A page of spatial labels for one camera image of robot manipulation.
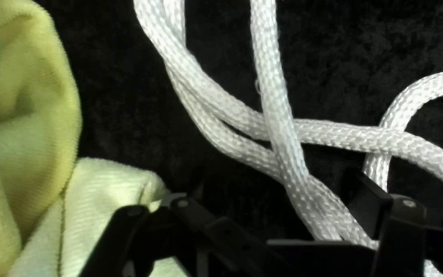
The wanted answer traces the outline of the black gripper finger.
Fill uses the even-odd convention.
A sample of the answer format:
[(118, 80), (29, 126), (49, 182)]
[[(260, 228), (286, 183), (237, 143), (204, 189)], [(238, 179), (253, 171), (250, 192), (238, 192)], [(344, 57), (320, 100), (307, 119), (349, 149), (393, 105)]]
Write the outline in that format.
[(390, 206), (392, 197), (376, 183), (364, 174), (353, 175), (349, 211), (370, 239), (381, 239)]

